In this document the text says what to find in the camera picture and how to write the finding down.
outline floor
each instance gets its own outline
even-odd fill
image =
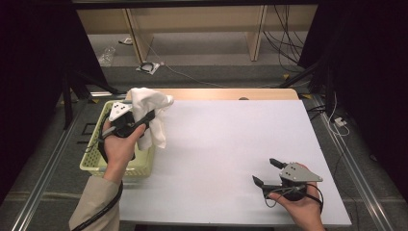
[[[301,46],[301,40],[306,38],[307,33],[298,33],[297,35],[300,39],[294,37],[293,41],[296,45]],[[281,38],[282,34],[275,33],[274,36]],[[120,68],[129,68],[133,71],[139,65],[132,46],[117,43],[126,37],[127,35],[89,36],[96,57],[100,57],[107,47],[112,46],[115,49],[112,68],[107,67],[105,69],[109,81],[118,79],[116,75],[122,73],[117,72]],[[183,66],[185,69],[193,66],[200,71],[202,71],[200,69],[200,66],[202,66],[211,69],[211,71],[217,71],[226,66],[265,68],[265,66],[274,65],[282,69],[282,72],[277,72],[279,74],[275,76],[278,82],[284,80],[284,75],[294,76],[296,71],[301,70],[299,67],[294,66],[292,62],[289,62],[288,59],[279,56],[265,37],[262,39],[258,61],[251,62],[242,33],[159,34],[155,36],[151,46],[152,49],[147,58],[149,62],[158,64],[164,62],[169,66],[181,66],[182,70]],[[290,47],[287,48],[286,46],[283,46],[282,50],[287,53],[292,52]],[[193,74],[194,72],[189,73],[189,76],[198,78],[198,74],[197,76]],[[296,88],[296,90],[305,92],[307,83],[307,79],[300,81],[297,83],[299,88]],[[213,87],[208,84],[211,83],[203,84],[203,88]],[[318,97],[302,100],[306,109],[321,104]],[[88,120],[84,120],[83,116],[78,116],[78,122],[88,124],[90,121],[97,119],[100,105],[101,103],[88,102],[87,107],[82,112],[82,114],[89,115],[87,116]],[[81,107],[84,106],[77,104],[74,110],[79,110]],[[324,115],[315,117],[315,114],[310,113],[312,125],[327,164],[337,180],[339,192],[353,223],[351,227],[330,228],[329,230],[408,230],[408,206],[381,166],[370,158],[370,151],[359,136],[358,126],[353,124],[352,118],[347,118],[349,121],[349,135],[336,142],[331,135],[332,133],[327,129],[325,122],[327,117],[324,117]],[[342,112],[341,108],[339,108],[339,114],[346,116],[346,112]],[[58,137],[63,135],[64,106],[62,104],[56,106],[54,120],[51,121],[51,124],[53,126],[47,128],[47,131],[43,134],[42,142],[38,145],[36,154],[29,160],[26,169],[21,172],[9,196],[0,207],[0,230],[11,230],[13,228],[16,219],[21,216],[20,212],[26,205],[26,200],[30,195],[33,195],[34,189],[38,187],[38,179],[42,171],[50,160],[54,160],[53,156],[58,151],[56,147],[59,147]],[[75,170],[72,173],[74,176],[66,173],[70,169],[78,169],[82,158],[82,154],[78,153],[78,148],[81,145],[85,148],[83,143],[88,138],[86,128],[73,129],[70,134],[65,134],[70,137],[69,142],[68,144],[61,144],[64,154],[60,159],[54,160],[59,165],[52,169],[54,177],[50,177],[45,184],[44,194],[39,196],[40,202],[34,204],[37,209],[29,217],[30,222],[27,223],[26,230],[67,229],[66,223],[69,214],[75,209],[76,202],[81,195],[88,176],[80,170]],[[359,176],[355,176],[351,172],[355,168],[347,163],[348,160],[355,162],[355,166],[361,171],[363,178],[359,178]],[[66,186],[70,185],[76,187],[67,190]],[[372,196],[366,196],[366,192],[372,193]],[[378,205],[379,210],[370,208],[372,202],[378,203],[376,205]],[[185,228],[171,226],[147,227],[148,230],[183,230]],[[121,223],[120,230],[133,229],[134,224]],[[220,227],[218,230],[246,229]],[[278,227],[275,230],[297,230],[297,228]]]

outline gray floor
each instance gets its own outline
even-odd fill
[[[265,39],[262,40],[258,62],[251,62],[247,54],[244,36],[241,33],[209,33],[209,34],[162,34],[155,36],[152,48],[157,53],[149,53],[149,62],[166,62],[172,69],[161,66],[155,75],[146,75],[135,70],[138,65],[133,48],[119,45],[119,39],[126,35],[91,36],[89,39],[96,56],[101,55],[104,48],[115,47],[116,53],[112,67],[103,68],[108,82],[119,89],[131,87],[148,88],[213,88],[206,83],[216,83],[229,88],[258,88],[274,86],[282,83],[283,75],[294,72],[283,69],[279,63],[279,56],[273,51]],[[285,68],[299,69],[289,66],[288,61],[282,59]],[[304,88],[307,79],[297,83],[298,92],[306,92]],[[305,109],[316,106],[314,99],[302,99]],[[65,152],[41,198],[36,213],[31,219],[27,230],[67,230],[67,221],[75,209],[78,198],[89,177],[89,174],[79,169],[79,163],[89,140],[87,132],[92,131],[87,123],[96,122],[106,100],[90,101],[68,140]],[[344,141],[356,160],[359,168],[364,172],[371,189],[378,198],[387,218],[394,230],[408,230],[408,206],[398,193],[394,184],[381,166],[370,158],[370,151],[365,146],[358,127],[352,118],[346,117],[350,135]],[[347,168],[344,165],[342,153],[338,151],[329,132],[324,118],[320,115],[314,118],[312,125],[333,176],[337,179],[337,186],[344,201],[344,205],[352,220],[351,227],[330,228],[329,230],[375,230],[377,229],[367,205],[358,192]],[[64,126],[64,106],[58,104],[50,126],[42,134],[42,142],[36,153],[30,158],[26,167],[21,171],[9,196],[0,208],[0,230],[11,230],[14,220],[24,205],[24,201],[35,187],[39,176]],[[134,230],[135,225],[121,222],[121,230]],[[148,230],[184,230],[186,227],[149,226]],[[222,227],[218,230],[248,230],[249,228]],[[267,228],[251,228],[249,230],[268,230]],[[297,230],[295,227],[276,228],[275,230]]]

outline handheld controller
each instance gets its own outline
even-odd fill
[[[108,157],[105,152],[104,140],[109,135],[115,135],[120,138],[127,138],[142,124],[146,124],[145,130],[147,130],[149,128],[149,122],[155,118],[155,112],[154,110],[152,110],[147,113],[141,120],[135,122],[133,112],[131,110],[131,104],[115,102],[109,115],[109,121],[111,122],[112,126],[103,133],[102,126],[104,121],[102,121],[102,126],[99,133],[98,150],[106,163],[108,163]]]
[[[266,185],[258,177],[252,176],[255,185],[262,189],[264,199],[269,199],[270,193],[279,193],[290,201],[297,201],[307,196],[308,182],[323,181],[320,176],[298,163],[286,164],[275,159],[269,159],[269,161],[275,167],[283,169],[279,173],[282,184]]]

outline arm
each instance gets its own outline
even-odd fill
[[[111,127],[105,122],[103,131]],[[70,229],[74,229],[87,219],[101,211],[116,196],[121,180],[129,161],[132,159],[135,145],[143,134],[145,125],[139,126],[128,138],[108,136],[105,139],[105,152],[108,165],[103,178],[91,176],[84,189],[83,195],[70,221]],[[118,203],[102,218],[91,224],[86,230],[118,230]]]

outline basket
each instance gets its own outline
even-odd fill
[[[105,106],[88,143],[87,151],[85,152],[80,164],[81,170],[86,170],[94,176],[103,176],[107,166],[97,148],[98,135],[100,132],[99,127],[100,124],[104,122],[102,121],[104,115],[112,108],[113,104],[118,101],[119,100],[113,100],[105,103]],[[138,145],[136,144],[135,155],[135,160],[129,162],[129,165],[126,168],[125,175],[123,177],[124,180],[145,178],[148,177],[151,173],[154,156],[154,145],[152,145],[147,150],[140,151],[138,149]]]

